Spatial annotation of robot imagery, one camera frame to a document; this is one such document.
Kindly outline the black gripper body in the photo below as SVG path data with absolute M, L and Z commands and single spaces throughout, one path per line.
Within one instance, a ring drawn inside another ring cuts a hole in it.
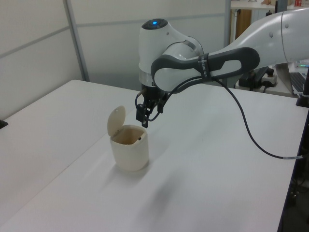
M 143 90 L 142 96 L 144 98 L 142 105 L 144 106 L 163 105 L 168 100 L 168 93 L 157 87 L 141 85 L 141 89 Z

